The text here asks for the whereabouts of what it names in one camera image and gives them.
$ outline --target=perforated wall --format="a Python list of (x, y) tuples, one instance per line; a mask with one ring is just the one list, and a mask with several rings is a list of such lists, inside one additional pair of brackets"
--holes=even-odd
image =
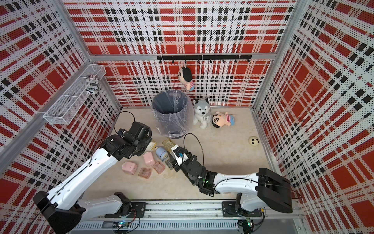
[(374, 1), (308, 1), (257, 109), (314, 233), (374, 231)]
[[(0, 233), (26, 233), (39, 213), (32, 197), (61, 183), (110, 133), (119, 111), (103, 89), (91, 95), (69, 125), (45, 124), (1, 175)], [(30, 233), (48, 234), (48, 222), (40, 215)]]
[(52, 1), (0, 3), (0, 151), (85, 62)]
[(275, 52), (295, 1), (63, 0), (92, 54)]
[(270, 60), (247, 61), (103, 61), (106, 78), (122, 106), (149, 106), (159, 92), (182, 89), (179, 69), (191, 69), (195, 90), (191, 98), (211, 98), (211, 105), (251, 106)]

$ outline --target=wire mesh basket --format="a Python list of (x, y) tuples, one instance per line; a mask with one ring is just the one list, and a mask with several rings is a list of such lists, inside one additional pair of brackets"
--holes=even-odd
[(91, 83), (90, 81), (94, 78), (101, 80), (105, 73), (103, 65), (86, 65), (79, 77), (48, 109), (43, 117), (50, 124), (69, 124), (90, 95), (86, 92), (86, 88)]

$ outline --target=pink plastic container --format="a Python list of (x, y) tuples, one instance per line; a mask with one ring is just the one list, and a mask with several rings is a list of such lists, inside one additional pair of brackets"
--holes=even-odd
[(153, 166), (156, 162), (153, 159), (152, 152), (148, 152), (146, 154), (143, 154), (144, 162), (147, 167)]
[(142, 167), (138, 176), (148, 179), (151, 176), (151, 169)]
[(134, 175), (138, 166), (133, 162), (125, 162), (122, 164), (122, 171), (126, 174)]
[(153, 165), (153, 169), (155, 169), (158, 174), (161, 174), (165, 170), (165, 165), (160, 162), (156, 162)]

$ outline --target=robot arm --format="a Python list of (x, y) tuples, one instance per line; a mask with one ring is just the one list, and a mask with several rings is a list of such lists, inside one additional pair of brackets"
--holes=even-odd
[(248, 175), (224, 175), (206, 170), (196, 161), (197, 156), (178, 145), (173, 146), (172, 156), (175, 158), (171, 162), (174, 170), (182, 170), (201, 193), (212, 196), (214, 193), (238, 192), (238, 213), (245, 214), (265, 205), (278, 212), (292, 213), (290, 181), (267, 168), (259, 168), (258, 173)]
[(122, 158), (140, 156), (151, 142), (150, 128), (133, 122), (129, 131), (121, 129), (120, 135), (111, 135), (79, 169), (48, 193), (40, 191), (33, 200), (56, 234), (65, 234), (81, 220), (119, 210), (130, 213), (130, 200), (122, 193), (95, 199), (79, 200), (83, 192)]
[[(120, 129), (118, 135), (108, 137), (79, 169), (48, 193), (40, 191), (33, 200), (56, 234), (65, 234), (81, 220), (105, 214), (130, 213), (130, 200), (122, 193), (106, 198), (79, 200), (83, 192), (108, 168), (122, 158), (140, 156), (152, 138), (148, 126), (134, 122), (129, 131)], [(235, 208), (246, 216), (254, 209), (268, 205), (273, 210), (291, 213), (290, 182), (282, 176), (260, 168), (248, 175), (224, 175), (207, 171), (197, 162), (197, 156), (175, 145), (172, 148), (174, 170), (182, 170), (201, 193), (238, 192)]]

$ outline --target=trash can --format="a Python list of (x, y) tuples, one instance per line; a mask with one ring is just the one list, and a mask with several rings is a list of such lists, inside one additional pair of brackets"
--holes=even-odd
[(192, 125), (192, 102), (184, 92), (175, 89), (161, 92), (154, 97), (151, 107), (157, 129), (168, 138), (181, 138)]

